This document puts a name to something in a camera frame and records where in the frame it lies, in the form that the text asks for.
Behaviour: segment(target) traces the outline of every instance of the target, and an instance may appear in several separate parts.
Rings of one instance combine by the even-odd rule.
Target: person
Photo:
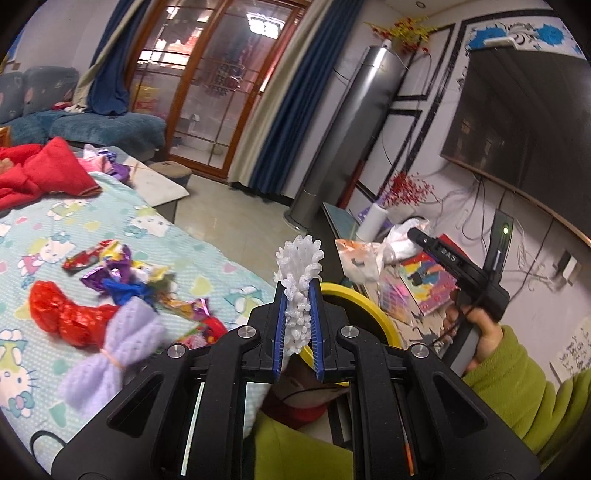
[[[455,300],[456,292],[451,298]],[[583,413],[591,391],[591,370],[562,383],[556,392],[511,327],[494,322],[481,308],[468,310],[465,307],[467,320],[477,324],[482,335],[462,378],[545,468],[572,435]],[[458,315],[454,304],[447,308],[444,330]],[[353,478],[352,452],[292,430],[263,413],[257,416],[251,439],[255,480]]]

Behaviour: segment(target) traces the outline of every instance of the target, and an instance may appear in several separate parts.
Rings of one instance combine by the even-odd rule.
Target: white wall
[[[436,95],[439,91],[443,92],[433,123],[427,131],[410,171],[411,174],[419,175],[435,173],[429,175],[428,181],[434,185],[435,193],[439,198],[444,197],[448,192],[469,186],[474,180],[472,174],[467,170],[454,164],[449,164],[439,156],[460,98],[458,80],[461,80],[465,75],[469,61],[465,45],[470,40],[470,35],[472,34],[471,28],[484,28],[495,22],[502,22],[506,26],[514,25],[516,22],[522,22],[524,24],[532,23],[535,27],[540,27],[544,23],[559,27],[563,26],[559,18],[545,16],[544,12],[529,17],[516,17],[506,14],[503,15],[504,18],[484,20],[470,24],[467,26],[464,37],[461,38],[461,48],[457,61],[454,64],[450,81],[445,85],[443,79],[446,74],[446,67],[450,64],[450,57],[458,36],[460,23],[463,20],[481,15],[518,9],[549,9],[549,6],[541,0],[479,0],[462,4],[431,17],[429,19],[431,25],[443,26],[454,24],[450,44],[442,54],[443,64],[437,78],[434,80],[434,87],[427,100],[419,102],[416,100],[398,101],[393,104],[393,107],[397,109],[421,109],[423,111],[414,131],[414,144],[414,141],[421,133],[421,127],[429,110],[433,106]],[[576,51],[576,44],[570,37],[570,34],[567,31],[564,33],[565,41],[562,45],[552,47],[540,43],[539,47],[542,50],[580,56]],[[443,51],[441,45],[445,39],[446,35],[438,35],[437,38],[434,38],[430,45],[431,50],[433,52]],[[535,41],[532,43],[526,41],[524,48],[537,48],[534,47],[534,44]],[[414,68],[411,66],[408,81],[405,82],[404,89],[409,92],[412,90],[415,92],[420,91],[423,85],[423,79],[427,74],[426,70],[425,62],[416,65]],[[408,119],[409,117],[391,116],[382,130],[385,140],[384,146],[389,151],[391,159],[398,151],[402,139],[409,131],[410,121]],[[378,140],[368,158],[360,181],[369,190],[377,193],[385,179],[384,172],[387,172],[389,167],[390,165],[384,154],[384,148],[380,140]],[[436,173],[444,167],[445,169],[441,173]],[[503,194],[503,188],[489,181],[486,181],[485,185],[486,202],[484,206],[484,217],[486,229],[492,222],[494,211],[499,205]],[[482,265],[485,253],[480,240],[469,241],[463,237],[460,231],[462,223],[469,216],[474,199],[474,193],[465,193],[446,201],[443,207],[443,215],[438,221],[435,234],[448,234],[475,262]],[[362,194],[362,190],[356,188],[349,202],[349,208],[353,213],[357,213],[369,206],[370,203],[371,200]],[[525,229],[525,246],[527,251],[535,255],[550,225],[550,216],[523,198],[514,196],[511,192],[506,193],[502,203],[502,210],[521,222]],[[418,208],[417,212],[430,219],[436,219],[440,215],[441,206],[439,204],[422,205]],[[466,234],[472,238],[478,237],[480,235],[481,225],[482,194],[476,204],[474,214],[466,224]],[[507,272],[507,270],[518,269],[517,247],[520,242],[521,234],[519,229],[516,228],[505,267],[506,273],[502,281],[502,286],[510,294],[517,291],[525,277],[525,273],[523,272]],[[539,270],[535,268],[533,272],[541,275],[551,274],[553,272],[552,264],[556,263],[560,258],[563,249],[567,249],[573,253],[584,265],[583,271],[574,286],[565,286],[555,292],[539,281],[529,281],[525,284],[519,296],[511,302],[503,318],[505,323],[515,329],[520,342],[528,349],[530,356],[545,370],[548,379],[554,382],[556,382],[556,379],[551,371],[549,362],[554,359],[560,349],[565,347],[574,328],[591,311],[591,250],[557,221],[553,222],[548,237],[544,242],[544,247],[541,250],[538,260]]]
[[[349,39],[343,47],[340,58],[335,65],[335,70],[345,77],[345,79],[350,79],[365,49],[370,45],[379,43],[379,40],[364,22],[386,26],[393,24],[400,16],[401,14],[384,3],[384,0],[366,0],[355,22],[355,26],[349,35]],[[319,107],[316,109],[315,116],[306,132],[306,139],[302,143],[298,156],[291,168],[290,175],[282,191],[283,195],[289,198],[296,197],[306,171],[314,158],[316,150],[320,146],[320,141],[345,92],[348,84],[348,81],[345,79],[338,76],[335,72],[332,73],[324,89]]]
[[[74,67],[81,74],[118,0],[47,0],[25,26],[17,48],[19,70]]]

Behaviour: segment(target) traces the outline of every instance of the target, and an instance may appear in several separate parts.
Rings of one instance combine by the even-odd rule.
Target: white coral-like object
[[[298,235],[293,242],[285,242],[275,255],[279,271],[274,275],[274,280],[280,281],[285,287],[288,300],[284,356],[290,356],[300,353],[312,336],[308,289],[313,278],[322,281],[319,261],[324,258],[324,252],[320,249],[320,240],[313,242],[310,235],[305,238]]]

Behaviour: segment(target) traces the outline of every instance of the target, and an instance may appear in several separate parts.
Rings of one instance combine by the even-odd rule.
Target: sofa backrest
[[[78,71],[67,67],[32,67],[24,74],[22,115],[50,110],[57,102],[72,99]]]
[[[0,125],[22,115],[25,88],[21,72],[0,75]]]

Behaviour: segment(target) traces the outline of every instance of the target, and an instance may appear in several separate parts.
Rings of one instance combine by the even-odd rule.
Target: beige curtain
[[[82,77],[80,77],[80,80],[78,80],[78,85],[76,86],[76,91],[74,92],[74,98],[72,99],[74,105],[69,107],[67,109],[68,111],[84,111],[86,109],[88,106],[86,101],[90,92],[90,87],[92,87],[92,84],[95,81],[96,74],[107,58],[109,52],[111,52],[111,49],[121,35],[121,32],[123,32],[124,28],[129,23],[129,20],[131,20],[131,17],[134,16],[135,12],[142,5],[142,3],[144,3],[144,0],[135,0],[135,2],[131,4],[129,10],[127,10],[127,13],[121,19],[121,23],[118,25],[117,29],[113,32],[109,41],[105,45],[105,48],[103,48],[103,50],[100,52],[96,62],[84,73],[84,75],[82,75]]]
[[[248,185],[281,102],[332,2],[333,0],[314,0],[306,11],[242,133],[228,181]]]

